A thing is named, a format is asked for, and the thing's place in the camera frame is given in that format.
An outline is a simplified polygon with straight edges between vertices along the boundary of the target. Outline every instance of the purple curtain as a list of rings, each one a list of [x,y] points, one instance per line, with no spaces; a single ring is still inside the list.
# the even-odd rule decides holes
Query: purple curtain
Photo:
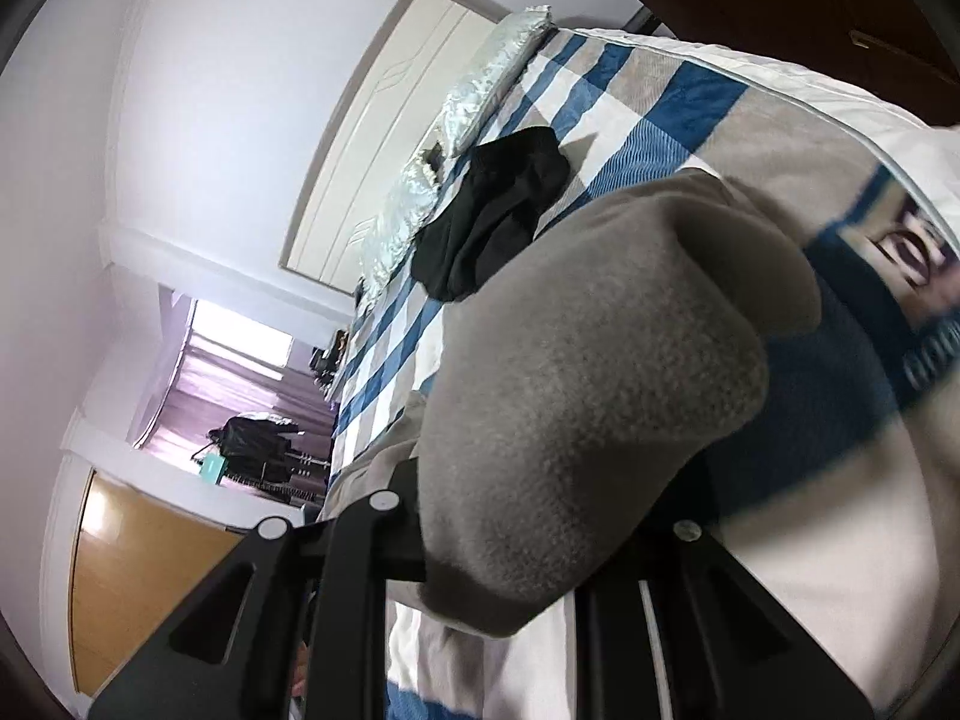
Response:
[[[294,447],[328,459],[335,410],[323,400],[311,376],[290,367],[277,370],[277,375],[278,381],[187,343],[154,432],[142,448],[196,471],[190,456],[208,443],[208,430],[239,413],[269,412],[299,424],[304,435],[292,437]]]

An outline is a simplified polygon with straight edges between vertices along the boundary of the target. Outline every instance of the window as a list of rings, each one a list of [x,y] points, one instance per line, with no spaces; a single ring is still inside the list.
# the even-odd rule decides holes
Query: window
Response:
[[[278,381],[294,340],[280,330],[198,300],[190,343]]]

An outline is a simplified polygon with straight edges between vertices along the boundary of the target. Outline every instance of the white wall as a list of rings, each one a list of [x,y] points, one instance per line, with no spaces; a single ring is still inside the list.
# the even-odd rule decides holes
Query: white wall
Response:
[[[147,376],[147,384],[127,428],[127,442],[131,445],[144,437],[163,405],[193,319],[192,298],[174,293],[166,287],[160,287],[159,292],[160,348],[157,349],[154,369]]]
[[[397,0],[149,0],[116,123],[116,262],[325,344],[352,302],[277,266],[320,135]],[[618,26],[636,0],[554,5]]]
[[[77,692],[70,656],[70,583],[73,546],[93,466],[64,457],[50,500],[40,583],[40,639],[43,680],[75,717],[86,717],[90,699]]]
[[[115,325],[97,224],[133,0],[49,0],[0,76],[0,607],[40,662],[40,555],[59,443]]]
[[[174,373],[188,312],[171,314],[165,322],[157,282],[120,266],[110,266],[109,272],[118,329],[83,398],[82,412],[110,435],[126,440],[131,425],[143,421],[160,380],[165,384]],[[179,319],[179,327],[171,319]]]

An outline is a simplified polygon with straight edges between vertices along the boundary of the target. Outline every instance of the brown wooden cabinet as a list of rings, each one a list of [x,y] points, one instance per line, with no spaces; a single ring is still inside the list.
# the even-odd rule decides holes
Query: brown wooden cabinet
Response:
[[[929,124],[960,122],[960,76],[911,0],[641,0],[682,40],[797,62]]]

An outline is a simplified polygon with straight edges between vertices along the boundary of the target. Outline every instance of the headboard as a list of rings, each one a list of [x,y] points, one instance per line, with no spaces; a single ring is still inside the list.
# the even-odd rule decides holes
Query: headboard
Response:
[[[459,1],[400,0],[320,140],[280,266],[353,292],[364,234],[493,25]]]

